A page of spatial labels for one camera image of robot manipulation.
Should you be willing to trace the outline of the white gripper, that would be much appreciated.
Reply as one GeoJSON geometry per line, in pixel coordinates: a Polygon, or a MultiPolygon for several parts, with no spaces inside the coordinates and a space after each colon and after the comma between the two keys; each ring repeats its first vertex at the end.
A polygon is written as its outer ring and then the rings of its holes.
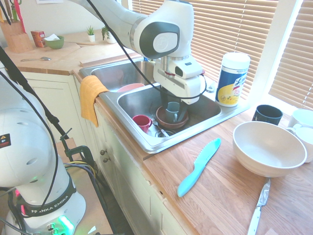
{"type": "Polygon", "coordinates": [[[191,105],[199,100],[201,90],[201,83],[203,79],[200,76],[193,76],[191,78],[182,78],[179,75],[168,75],[160,68],[154,68],[154,80],[160,84],[160,97],[162,107],[166,110],[168,107],[169,92],[179,97],[178,121],[182,121],[188,105],[191,105]]]}

